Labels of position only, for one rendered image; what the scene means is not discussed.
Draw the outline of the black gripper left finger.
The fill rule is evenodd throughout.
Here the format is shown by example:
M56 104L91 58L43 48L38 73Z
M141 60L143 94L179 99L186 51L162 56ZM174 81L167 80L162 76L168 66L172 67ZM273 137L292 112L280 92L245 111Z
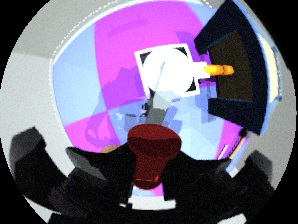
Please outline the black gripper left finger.
M120 197L128 200L130 184L137 167L137 155L130 151L128 141L108 153L88 152L74 147L65 148L65 153L74 167L97 176L97 179L110 181Z

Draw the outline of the mallet with grey head and wooden handle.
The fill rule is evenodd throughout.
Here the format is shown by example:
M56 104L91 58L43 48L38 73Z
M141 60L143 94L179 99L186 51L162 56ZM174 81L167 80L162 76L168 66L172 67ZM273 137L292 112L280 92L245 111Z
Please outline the mallet with grey head and wooden handle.
M233 149L233 152L229 153L229 156L227 156L229 157L229 159L233 159L235 152L238 152L238 149L241 148L241 144L243 144L243 140L250 139L250 131L247 131L246 128L242 128L241 131L239 131L239 137L241 137L241 140L238 140L238 143L235 144L235 148Z

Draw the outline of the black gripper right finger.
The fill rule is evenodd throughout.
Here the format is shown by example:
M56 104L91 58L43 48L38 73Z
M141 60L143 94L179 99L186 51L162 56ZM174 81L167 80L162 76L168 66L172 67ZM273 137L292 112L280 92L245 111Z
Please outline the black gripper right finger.
M172 160L168 160L161 175L162 192L165 201L174 200L178 194L186 192L190 185L220 171L226 171L233 160L229 157L220 160L196 160L180 151Z

